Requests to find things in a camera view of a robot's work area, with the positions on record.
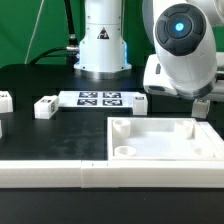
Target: green wall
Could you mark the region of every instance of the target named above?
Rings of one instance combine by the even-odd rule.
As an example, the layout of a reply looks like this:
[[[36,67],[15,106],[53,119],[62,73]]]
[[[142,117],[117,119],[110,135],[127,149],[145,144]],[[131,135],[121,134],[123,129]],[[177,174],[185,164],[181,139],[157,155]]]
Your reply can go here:
[[[24,63],[41,0],[1,0],[0,2],[0,67]],[[71,0],[77,37],[84,36],[84,0]],[[153,47],[145,34],[142,0],[126,0],[124,39],[132,65],[144,65]],[[224,51],[224,29],[214,30],[217,48]],[[68,31],[63,0],[46,0],[30,52],[29,61],[54,47],[66,46]],[[64,64],[61,59],[43,59],[40,63]]]

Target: white cube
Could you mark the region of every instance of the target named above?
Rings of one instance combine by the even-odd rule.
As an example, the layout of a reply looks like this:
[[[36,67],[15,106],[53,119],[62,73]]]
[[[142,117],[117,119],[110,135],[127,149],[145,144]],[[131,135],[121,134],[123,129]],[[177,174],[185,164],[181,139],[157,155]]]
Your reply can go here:
[[[0,91],[0,113],[13,112],[12,97],[8,91]]]
[[[57,96],[44,96],[34,104],[36,119],[50,119],[58,111],[59,98]]]
[[[196,99],[193,103],[191,117],[206,119],[210,108],[210,100]]]
[[[146,94],[133,95],[133,115],[147,115],[148,100]]]

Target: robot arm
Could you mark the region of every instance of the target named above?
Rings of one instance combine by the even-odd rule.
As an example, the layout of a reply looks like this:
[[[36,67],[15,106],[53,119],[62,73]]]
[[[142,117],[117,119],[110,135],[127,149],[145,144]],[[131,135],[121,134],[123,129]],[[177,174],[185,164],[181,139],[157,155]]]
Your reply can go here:
[[[153,27],[150,39],[156,49],[145,70],[146,92],[224,101],[224,83],[216,78],[223,54],[216,54],[212,31],[212,26],[224,25],[224,2],[151,0],[143,1],[143,5],[153,7],[154,24],[149,27]]]

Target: black tabletop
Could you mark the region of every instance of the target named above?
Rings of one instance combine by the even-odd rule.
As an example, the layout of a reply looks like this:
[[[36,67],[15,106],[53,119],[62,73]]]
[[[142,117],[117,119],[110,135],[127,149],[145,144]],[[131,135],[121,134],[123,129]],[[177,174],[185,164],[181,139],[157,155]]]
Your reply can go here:
[[[0,90],[13,97],[14,112],[0,114],[0,160],[105,160],[108,116],[130,110],[60,110],[35,120],[33,104],[61,90],[143,90],[144,68],[129,77],[94,81],[67,66],[10,65],[0,70]],[[149,96],[149,117],[190,117],[192,102]],[[223,136],[223,104],[211,104],[207,121]],[[0,189],[0,223],[203,223],[222,224],[223,189]]]

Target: white plastic tray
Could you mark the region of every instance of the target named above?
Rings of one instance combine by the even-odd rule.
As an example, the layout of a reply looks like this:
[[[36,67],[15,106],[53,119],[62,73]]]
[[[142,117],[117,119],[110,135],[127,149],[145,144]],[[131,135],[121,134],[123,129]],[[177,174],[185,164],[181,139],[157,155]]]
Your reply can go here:
[[[113,122],[117,119],[129,120],[131,131],[128,138],[119,138],[113,134]],[[187,121],[193,124],[192,136],[184,138],[177,122]],[[115,155],[119,146],[136,149],[136,154]],[[218,149],[206,128],[202,128],[195,119],[168,118],[108,118],[108,160],[213,160],[223,159],[223,151]]]

